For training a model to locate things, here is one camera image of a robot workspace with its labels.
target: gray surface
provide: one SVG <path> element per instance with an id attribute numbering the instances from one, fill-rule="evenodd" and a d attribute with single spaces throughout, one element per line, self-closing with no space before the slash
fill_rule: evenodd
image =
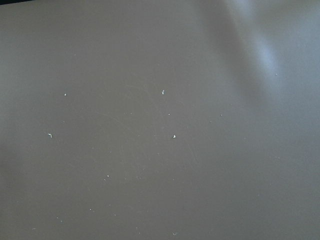
<path id="1" fill-rule="evenodd" d="M 319 239 L 319 13 L 0 6 L 0 239 Z"/>

